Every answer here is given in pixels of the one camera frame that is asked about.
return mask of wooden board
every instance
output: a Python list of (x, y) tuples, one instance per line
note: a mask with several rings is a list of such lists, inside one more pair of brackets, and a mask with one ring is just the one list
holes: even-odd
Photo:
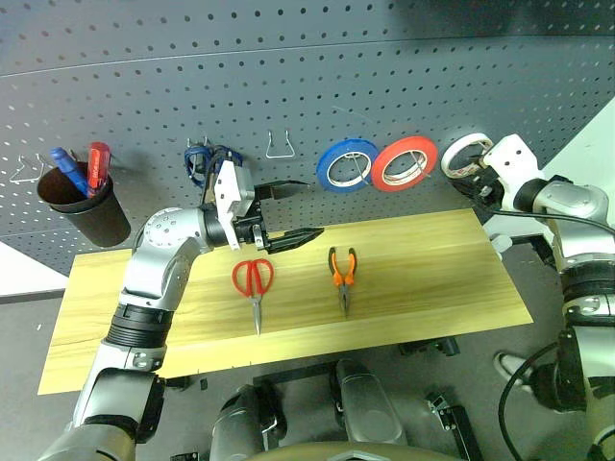
[[(357, 251), (356, 284), (344, 319), (327, 263), (335, 246), (346, 270)], [(82, 387), (117, 306), (129, 250), (77, 255), (38, 388)], [(276, 270), (262, 300), (262, 329), (231, 283), (244, 259)], [(327, 352), (530, 323), (531, 318), (472, 210), (327, 227), (316, 240), (277, 255), (254, 247), (197, 258), (173, 319), (165, 377)]]

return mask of pliers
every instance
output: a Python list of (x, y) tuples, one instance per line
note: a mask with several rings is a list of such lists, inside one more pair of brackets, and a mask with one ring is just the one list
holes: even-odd
[(348, 250), (348, 259), (350, 267), (346, 276), (342, 276), (337, 268), (337, 256), (335, 255), (335, 247), (329, 248), (329, 269), (333, 274), (333, 284), (339, 290), (339, 306), (342, 309), (345, 317), (348, 317), (348, 309), (350, 307), (350, 293), (348, 287), (355, 284), (355, 271), (357, 270), (357, 254), (355, 249)]

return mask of black cup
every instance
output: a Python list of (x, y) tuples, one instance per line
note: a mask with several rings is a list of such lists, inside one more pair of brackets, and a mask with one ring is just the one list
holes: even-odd
[[(87, 175), (87, 163), (80, 161), (79, 167)], [(37, 192), (47, 205), (66, 216), (94, 245), (119, 245), (131, 233), (131, 225), (113, 193), (111, 176), (96, 195), (85, 198), (60, 169), (54, 168), (38, 181)]]

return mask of pegboard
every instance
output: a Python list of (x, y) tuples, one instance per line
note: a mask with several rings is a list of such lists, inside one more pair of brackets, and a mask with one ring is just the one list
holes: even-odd
[[(438, 169), (400, 193), (324, 191), (315, 165), (341, 139), (381, 149), (419, 133), (441, 153), (467, 133), (519, 133), (542, 166), (612, 97), (612, 2), (436, 3), (0, 7), (0, 239), (65, 274), (74, 254), (100, 251), (35, 184), (9, 182), (18, 155), (36, 164), (57, 145), (83, 159), (89, 141), (111, 145), (136, 230), (198, 202), (183, 151), (206, 134), (241, 152), (255, 183), (311, 184), (264, 204), (273, 231), (468, 205)], [(283, 154), (285, 129), (297, 157), (266, 159), (268, 130)]]

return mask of gray floor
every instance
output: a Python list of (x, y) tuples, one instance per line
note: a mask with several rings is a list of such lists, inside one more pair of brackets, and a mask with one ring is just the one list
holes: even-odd
[[(504, 264), (534, 324), (459, 336), (461, 354), (454, 357), (436, 351), (401, 356), (390, 346), (207, 374), (205, 391), (198, 385), (182, 392), (166, 391), (159, 431), (138, 448), (137, 458), (160, 461), (181, 452), (207, 452), (218, 409), (238, 386), (253, 376), (349, 356), (381, 378), (412, 445), (455, 454), (452, 435), (442, 431), (423, 401), (428, 391), (445, 390), (449, 400), (466, 407), (485, 459), (511, 459), (497, 419), (504, 381), (492, 368), (491, 357), (497, 350), (529, 354), (552, 342), (562, 328), (562, 300), (555, 272), (545, 268), (530, 248), (509, 250)], [(60, 300), (0, 305), (0, 447), (5, 461), (37, 459), (70, 419), (77, 393), (37, 396), (59, 306)], [(280, 390), (289, 422), (283, 445), (343, 438), (324, 376), (286, 383)], [(527, 458), (578, 460), (589, 446), (582, 414), (554, 414), (520, 390), (510, 396), (507, 420), (518, 450)]]

